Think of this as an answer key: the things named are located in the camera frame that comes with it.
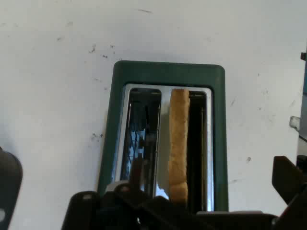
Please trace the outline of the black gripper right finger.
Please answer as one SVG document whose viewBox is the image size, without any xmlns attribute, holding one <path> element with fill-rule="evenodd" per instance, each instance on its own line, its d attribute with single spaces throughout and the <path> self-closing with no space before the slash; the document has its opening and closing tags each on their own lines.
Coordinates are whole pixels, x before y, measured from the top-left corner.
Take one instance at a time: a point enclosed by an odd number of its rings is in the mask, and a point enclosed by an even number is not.
<svg viewBox="0 0 307 230">
<path fill-rule="evenodd" d="M 283 213 L 272 221 L 272 229 L 305 230 L 307 228 L 307 178 L 286 156 L 275 156 L 272 185 L 287 204 Z"/>
</svg>

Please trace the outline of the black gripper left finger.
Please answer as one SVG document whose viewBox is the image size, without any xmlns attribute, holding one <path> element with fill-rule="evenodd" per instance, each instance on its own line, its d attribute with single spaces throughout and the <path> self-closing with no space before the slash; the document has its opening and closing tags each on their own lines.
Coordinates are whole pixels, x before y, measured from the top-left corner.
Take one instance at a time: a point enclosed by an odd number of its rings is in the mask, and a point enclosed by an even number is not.
<svg viewBox="0 0 307 230">
<path fill-rule="evenodd" d="M 0 150 L 0 228 L 9 228 L 23 178 L 18 158 Z"/>
</svg>

